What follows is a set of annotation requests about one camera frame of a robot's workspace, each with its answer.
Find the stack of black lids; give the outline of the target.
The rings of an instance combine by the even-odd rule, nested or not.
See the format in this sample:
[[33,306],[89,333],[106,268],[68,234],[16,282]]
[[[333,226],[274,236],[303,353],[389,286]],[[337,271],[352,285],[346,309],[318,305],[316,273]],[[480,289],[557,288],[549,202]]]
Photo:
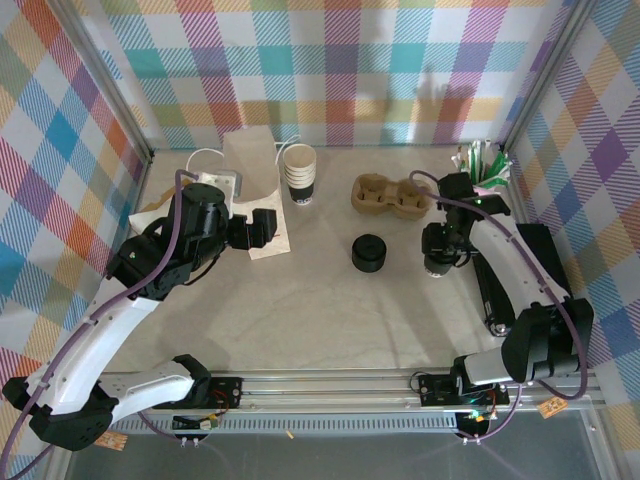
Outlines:
[[386,254],[386,243],[381,237],[373,234],[357,237],[351,248],[354,267],[364,273],[379,271],[385,263]]

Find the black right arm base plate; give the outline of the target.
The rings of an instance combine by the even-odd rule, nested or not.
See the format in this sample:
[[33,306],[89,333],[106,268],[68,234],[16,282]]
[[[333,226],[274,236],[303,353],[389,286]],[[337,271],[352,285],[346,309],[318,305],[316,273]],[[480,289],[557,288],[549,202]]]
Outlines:
[[506,406],[509,394],[497,383],[466,385],[461,378],[447,374],[419,374],[418,394],[427,406]]

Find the black case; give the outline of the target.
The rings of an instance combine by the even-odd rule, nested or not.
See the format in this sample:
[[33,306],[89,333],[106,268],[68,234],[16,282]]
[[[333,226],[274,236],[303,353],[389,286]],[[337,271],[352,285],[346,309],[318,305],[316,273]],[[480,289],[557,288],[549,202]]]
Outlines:
[[[537,223],[519,223],[517,228],[542,267],[572,297],[572,290],[549,228]],[[516,320],[512,304],[486,259],[477,254],[472,262],[483,302],[484,325],[494,337],[504,337]]]

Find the stack of paper cups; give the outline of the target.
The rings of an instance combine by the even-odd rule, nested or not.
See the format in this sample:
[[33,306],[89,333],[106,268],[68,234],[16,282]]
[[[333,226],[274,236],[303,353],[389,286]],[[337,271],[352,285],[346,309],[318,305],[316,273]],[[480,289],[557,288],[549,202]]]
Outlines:
[[292,200],[298,205],[312,202],[316,180],[317,154],[306,144],[293,144],[285,148],[283,169]]

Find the white flower-print paper bag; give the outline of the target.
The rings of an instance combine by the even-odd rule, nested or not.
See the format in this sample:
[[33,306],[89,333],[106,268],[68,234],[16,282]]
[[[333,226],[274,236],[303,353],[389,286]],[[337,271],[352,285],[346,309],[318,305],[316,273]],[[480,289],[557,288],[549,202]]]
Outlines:
[[283,207],[280,172],[275,140],[267,126],[254,126],[223,136],[221,150],[201,148],[188,157],[186,170],[196,174],[235,170],[242,175],[239,198],[231,200],[231,214],[253,219],[256,208],[277,212],[277,230],[264,248],[249,250],[249,257],[259,260],[291,251]]

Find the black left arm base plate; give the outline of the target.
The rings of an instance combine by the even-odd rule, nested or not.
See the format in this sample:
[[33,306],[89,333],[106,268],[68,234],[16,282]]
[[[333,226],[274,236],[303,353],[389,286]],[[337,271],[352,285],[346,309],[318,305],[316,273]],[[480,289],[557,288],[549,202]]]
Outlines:
[[243,379],[214,376],[209,380],[202,408],[233,410],[240,405]]

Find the aluminium rail frame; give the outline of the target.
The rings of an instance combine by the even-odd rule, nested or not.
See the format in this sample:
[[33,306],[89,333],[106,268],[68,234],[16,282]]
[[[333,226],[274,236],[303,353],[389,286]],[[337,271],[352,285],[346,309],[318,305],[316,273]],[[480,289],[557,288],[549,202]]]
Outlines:
[[423,410],[462,412],[495,405],[507,411],[517,386],[506,384],[495,397],[454,401],[439,396],[426,402],[418,393],[420,376],[409,369],[331,369],[214,372],[214,378],[240,379],[235,409],[259,413],[373,413]]

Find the black lidded coffee cup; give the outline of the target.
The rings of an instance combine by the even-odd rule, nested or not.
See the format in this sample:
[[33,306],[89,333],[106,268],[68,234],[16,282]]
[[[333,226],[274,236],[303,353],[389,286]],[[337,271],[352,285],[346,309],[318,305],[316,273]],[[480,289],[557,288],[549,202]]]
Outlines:
[[424,267],[430,276],[434,278],[442,277],[452,268],[450,265],[451,257],[432,254],[429,255],[433,259],[434,266],[432,268]]

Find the aluminium corner post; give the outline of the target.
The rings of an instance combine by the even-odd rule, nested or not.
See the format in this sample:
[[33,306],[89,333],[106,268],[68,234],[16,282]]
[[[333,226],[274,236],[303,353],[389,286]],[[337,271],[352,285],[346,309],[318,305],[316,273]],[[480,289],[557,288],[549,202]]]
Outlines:
[[70,17],[71,25],[79,36],[81,55],[88,65],[88,70],[97,81],[101,91],[106,95],[115,116],[121,123],[123,130],[132,141],[137,153],[145,159],[146,163],[153,160],[153,149],[147,141],[142,129],[126,102],[125,97],[117,86],[116,80],[111,74],[107,63],[95,45],[87,30],[82,16],[74,5],[74,0],[60,0],[65,6]]
[[514,102],[517,108],[511,120],[506,120],[505,132],[500,134],[502,150],[511,151],[515,147],[597,3],[598,0],[571,0],[566,7],[561,7],[561,22],[552,23],[552,39],[544,40],[543,53],[536,54],[531,65],[534,76],[523,85],[523,96],[517,97]]

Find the brown cardboard cup carrier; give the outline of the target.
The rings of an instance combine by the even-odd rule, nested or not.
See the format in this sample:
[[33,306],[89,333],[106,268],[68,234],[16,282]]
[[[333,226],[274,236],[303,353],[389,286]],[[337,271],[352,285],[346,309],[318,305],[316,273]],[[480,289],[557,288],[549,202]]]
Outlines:
[[381,215],[391,212],[411,221],[422,219],[432,206],[432,199],[419,191],[408,178],[392,181],[376,173],[358,176],[350,199],[353,208],[360,214]]

